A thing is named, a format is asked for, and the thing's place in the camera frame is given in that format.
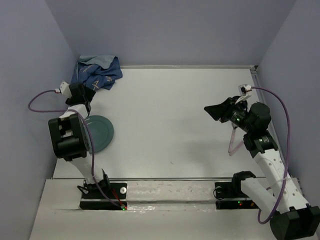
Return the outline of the blue fish placemat cloth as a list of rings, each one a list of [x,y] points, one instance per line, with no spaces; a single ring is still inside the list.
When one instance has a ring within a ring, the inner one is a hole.
[[[110,90],[123,77],[120,61],[114,55],[81,55],[75,65],[71,83],[81,83],[98,91]]]

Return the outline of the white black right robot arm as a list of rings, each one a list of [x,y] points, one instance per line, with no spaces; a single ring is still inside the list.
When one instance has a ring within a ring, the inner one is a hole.
[[[204,110],[221,123],[231,122],[245,132],[243,142],[269,184],[263,187],[250,171],[233,175],[230,190],[235,196],[248,196],[259,208],[258,217],[265,215],[260,224],[268,223],[278,240],[297,240],[311,237],[320,224],[320,208],[311,206],[299,192],[282,161],[278,145],[268,131],[270,109],[261,102],[250,107],[238,96],[204,107]]]

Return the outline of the pink handled steel fork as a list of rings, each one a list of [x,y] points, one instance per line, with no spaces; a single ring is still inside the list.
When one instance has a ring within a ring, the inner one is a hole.
[[[236,137],[236,131],[237,131],[237,127],[233,127],[232,128],[232,132],[231,132],[231,138],[230,138],[230,141],[229,141],[229,146],[228,146],[228,154],[229,154],[229,156],[234,155],[244,145],[244,141],[242,140],[236,146],[234,146],[235,137]]]

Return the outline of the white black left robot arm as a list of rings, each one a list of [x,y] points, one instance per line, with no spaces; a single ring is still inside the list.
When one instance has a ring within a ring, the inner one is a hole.
[[[72,164],[84,177],[84,186],[78,189],[85,195],[97,194],[104,198],[110,194],[111,184],[104,170],[96,172],[93,138],[85,121],[91,112],[95,91],[81,83],[62,82],[56,90],[67,97],[67,110],[48,121],[54,154]]]

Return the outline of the teal ceramic plate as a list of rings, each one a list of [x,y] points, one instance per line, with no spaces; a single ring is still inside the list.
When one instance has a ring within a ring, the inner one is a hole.
[[[101,115],[91,115],[85,121],[92,136],[94,153],[103,151],[114,138],[113,124]]]

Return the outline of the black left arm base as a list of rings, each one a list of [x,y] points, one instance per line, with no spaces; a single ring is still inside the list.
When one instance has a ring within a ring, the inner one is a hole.
[[[101,187],[105,198],[98,189],[88,191],[86,184],[77,186],[81,192],[79,208],[82,210],[106,210],[106,211],[126,211],[128,183],[116,181],[110,183],[110,189]]]

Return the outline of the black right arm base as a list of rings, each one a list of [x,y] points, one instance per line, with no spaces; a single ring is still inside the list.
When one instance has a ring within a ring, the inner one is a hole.
[[[244,193],[236,192],[228,181],[216,182],[212,192],[217,210],[250,210],[258,206]]]

